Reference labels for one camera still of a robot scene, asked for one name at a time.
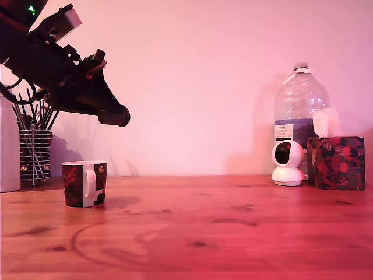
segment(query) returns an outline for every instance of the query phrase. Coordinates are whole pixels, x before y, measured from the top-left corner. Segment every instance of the white security camera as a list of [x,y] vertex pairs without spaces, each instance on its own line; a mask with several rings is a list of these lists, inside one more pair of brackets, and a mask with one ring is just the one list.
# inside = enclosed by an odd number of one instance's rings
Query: white security camera
[[303,147],[296,141],[285,140],[272,149],[272,160],[276,169],[272,180],[280,186],[300,186],[305,179],[304,173],[298,167],[303,162]]

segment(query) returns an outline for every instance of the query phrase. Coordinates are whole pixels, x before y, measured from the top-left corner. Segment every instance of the mug handle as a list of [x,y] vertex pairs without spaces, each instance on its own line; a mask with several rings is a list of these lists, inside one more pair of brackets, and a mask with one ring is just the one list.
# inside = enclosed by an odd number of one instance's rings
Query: mug handle
[[87,193],[84,196],[93,197],[96,194],[96,174],[93,170],[87,170],[85,177],[87,180]]

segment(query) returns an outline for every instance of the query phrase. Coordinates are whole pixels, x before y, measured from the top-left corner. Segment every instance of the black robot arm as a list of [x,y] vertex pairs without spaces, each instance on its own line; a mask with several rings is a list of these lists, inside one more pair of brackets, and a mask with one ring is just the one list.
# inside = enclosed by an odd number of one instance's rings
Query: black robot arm
[[[40,87],[36,92],[31,86],[31,101],[43,98],[56,111],[89,114],[102,124],[126,126],[129,111],[104,80],[105,52],[97,50],[82,60],[72,46],[57,44],[81,24],[71,4],[29,31],[46,4],[47,0],[0,0],[0,64]],[[13,103],[26,103],[1,83],[0,92]]]

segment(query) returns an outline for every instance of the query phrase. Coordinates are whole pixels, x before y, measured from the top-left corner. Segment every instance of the white container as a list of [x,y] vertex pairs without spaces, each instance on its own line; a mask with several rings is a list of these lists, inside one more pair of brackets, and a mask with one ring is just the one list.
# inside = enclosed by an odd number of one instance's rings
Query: white container
[[12,102],[0,95],[0,193],[21,189],[19,129]]

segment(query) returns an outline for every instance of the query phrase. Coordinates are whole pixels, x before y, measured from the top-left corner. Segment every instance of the floral tissue box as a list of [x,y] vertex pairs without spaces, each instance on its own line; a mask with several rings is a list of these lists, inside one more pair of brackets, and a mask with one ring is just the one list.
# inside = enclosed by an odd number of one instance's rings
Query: floral tissue box
[[308,184],[323,190],[364,190],[364,137],[309,138]]

